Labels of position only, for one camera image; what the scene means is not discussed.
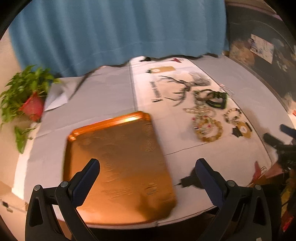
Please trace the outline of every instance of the white paper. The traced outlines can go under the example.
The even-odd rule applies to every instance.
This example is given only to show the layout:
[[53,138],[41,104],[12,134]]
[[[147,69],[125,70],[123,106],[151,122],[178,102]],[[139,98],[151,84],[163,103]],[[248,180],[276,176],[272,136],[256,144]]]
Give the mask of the white paper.
[[251,52],[257,54],[267,62],[272,63],[274,45],[253,34],[251,34],[251,41]]
[[68,103],[82,77],[60,78],[61,84],[52,84],[44,104],[44,111]]

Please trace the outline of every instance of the tag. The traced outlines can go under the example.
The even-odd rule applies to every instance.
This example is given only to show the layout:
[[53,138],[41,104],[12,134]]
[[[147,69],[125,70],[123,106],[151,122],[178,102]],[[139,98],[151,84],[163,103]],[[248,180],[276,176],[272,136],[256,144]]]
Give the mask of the tag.
[[176,70],[173,66],[163,66],[163,67],[157,67],[147,70],[147,73],[151,74],[159,74],[162,72],[168,72],[168,71],[174,71]]
[[244,138],[251,138],[251,127],[247,124],[247,122],[239,121],[236,126]]
[[274,55],[274,45],[256,35],[251,34],[250,51],[265,59],[270,64]]

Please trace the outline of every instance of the bracelet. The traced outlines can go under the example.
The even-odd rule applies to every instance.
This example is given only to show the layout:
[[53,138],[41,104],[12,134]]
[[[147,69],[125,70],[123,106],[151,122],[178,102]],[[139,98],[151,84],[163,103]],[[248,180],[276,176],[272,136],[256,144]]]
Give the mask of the bracelet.
[[183,108],[183,110],[187,113],[196,114],[196,115],[202,115],[202,114],[210,115],[209,113],[212,112],[212,114],[210,115],[211,117],[215,117],[217,114],[214,109],[210,109],[206,106],[196,106],[194,108]]
[[196,106],[202,106],[202,105],[205,104],[205,101],[197,100],[197,99],[194,98],[194,104]]
[[[206,120],[202,120],[200,122],[200,125],[204,125],[206,124]],[[218,127],[218,132],[215,136],[211,136],[211,137],[205,137],[204,134],[200,131],[200,130],[195,130],[195,133],[197,134],[197,137],[199,139],[201,139],[203,142],[213,142],[215,140],[218,140],[223,133],[223,127],[221,125],[221,122],[214,120],[214,124]]]
[[[204,135],[209,134],[214,129],[215,120],[210,115],[200,115],[198,117],[193,117],[192,120],[194,129],[199,130]],[[208,127],[203,128],[202,126],[204,124],[208,124]]]
[[[231,120],[229,120],[229,114],[233,111],[237,111],[239,114],[234,116]],[[236,125],[236,123],[238,122],[238,119],[241,117],[242,115],[242,111],[238,108],[232,108],[232,109],[229,109],[225,114],[223,114],[224,116],[224,120],[227,122],[227,123],[233,123],[234,125]]]
[[[202,97],[200,97],[200,93],[202,93],[204,91],[210,91],[210,93],[206,97],[202,98]],[[196,101],[202,101],[202,102],[204,102],[206,100],[213,99],[213,96],[214,96],[212,94],[213,92],[214,91],[211,90],[211,89],[204,89],[204,90],[201,90],[201,91],[193,91],[194,102],[196,102]]]
[[218,92],[218,91],[213,91],[207,96],[213,96],[213,98],[221,98],[222,102],[215,102],[210,99],[206,100],[206,103],[213,107],[213,108],[218,108],[218,109],[225,109],[226,108],[226,103],[227,103],[227,93],[226,92]]

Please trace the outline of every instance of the beaded bracelet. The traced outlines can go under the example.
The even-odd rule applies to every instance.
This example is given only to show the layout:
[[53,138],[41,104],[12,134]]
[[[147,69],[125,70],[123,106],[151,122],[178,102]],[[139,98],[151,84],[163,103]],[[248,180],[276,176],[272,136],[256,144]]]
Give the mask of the beaded bracelet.
[[183,108],[183,110],[187,113],[197,114],[197,115],[202,115],[202,114],[210,115],[210,113],[212,112],[212,114],[210,115],[211,117],[215,117],[217,114],[214,109],[206,106],[195,106],[193,108]]
[[[202,120],[200,122],[200,125],[204,125],[206,124],[206,120]],[[214,120],[214,124],[218,127],[218,132],[215,136],[211,136],[211,137],[205,137],[204,134],[200,131],[200,130],[195,130],[195,133],[197,134],[197,137],[202,140],[203,142],[213,142],[215,140],[218,140],[223,133],[223,127],[221,125],[221,122]]]
[[[192,120],[193,120],[194,129],[199,130],[204,135],[209,134],[214,129],[215,120],[210,115],[199,115],[197,117],[193,117]],[[208,124],[208,128],[203,128],[202,126],[204,124]]]
[[[239,114],[234,116],[231,120],[229,120],[229,114],[233,111],[237,111]],[[224,119],[227,123],[233,123],[235,125],[235,123],[238,122],[238,119],[241,117],[242,115],[242,111],[238,108],[232,108],[232,109],[229,109],[225,114],[223,114],[224,116]]]

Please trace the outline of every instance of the metal tray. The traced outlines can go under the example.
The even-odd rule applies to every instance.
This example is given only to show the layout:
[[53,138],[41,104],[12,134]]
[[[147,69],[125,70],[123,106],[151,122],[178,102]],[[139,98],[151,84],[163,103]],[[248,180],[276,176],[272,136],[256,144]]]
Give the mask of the metal tray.
[[64,180],[96,158],[101,171],[77,210],[87,224],[149,223],[169,216],[176,198],[150,115],[141,111],[74,130]]

